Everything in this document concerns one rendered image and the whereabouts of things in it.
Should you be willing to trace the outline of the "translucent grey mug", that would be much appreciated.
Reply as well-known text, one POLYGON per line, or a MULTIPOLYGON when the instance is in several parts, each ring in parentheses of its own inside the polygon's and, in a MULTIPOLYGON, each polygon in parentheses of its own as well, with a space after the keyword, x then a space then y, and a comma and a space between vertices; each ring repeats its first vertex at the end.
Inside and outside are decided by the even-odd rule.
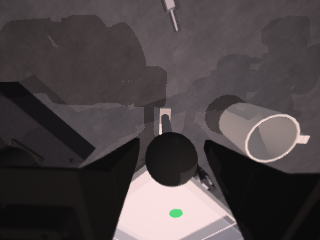
POLYGON ((249 103, 236 103, 225 109, 220 116, 219 128, 231 142, 258 162, 275 161, 290 152, 296 143, 306 144, 310 137, 300 132, 299 123, 288 114, 249 103))

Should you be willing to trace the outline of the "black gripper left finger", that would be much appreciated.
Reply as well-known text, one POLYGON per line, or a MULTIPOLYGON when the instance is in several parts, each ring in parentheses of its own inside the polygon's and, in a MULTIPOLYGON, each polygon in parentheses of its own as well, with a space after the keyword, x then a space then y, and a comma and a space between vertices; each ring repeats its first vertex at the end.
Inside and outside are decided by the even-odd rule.
POLYGON ((137 165, 140 138, 81 167, 0 167, 0 202, 74 207, 85 240, 113 240, 137 165))

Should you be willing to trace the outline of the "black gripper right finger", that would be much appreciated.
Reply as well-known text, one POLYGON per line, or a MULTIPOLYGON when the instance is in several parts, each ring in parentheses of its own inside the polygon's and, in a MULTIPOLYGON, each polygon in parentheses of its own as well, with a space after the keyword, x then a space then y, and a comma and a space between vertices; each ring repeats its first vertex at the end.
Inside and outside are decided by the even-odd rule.
POLYGON ((212 140, 204 152, 244 240, 290 240, 320 198, 320 173, 286 173, 212 140))

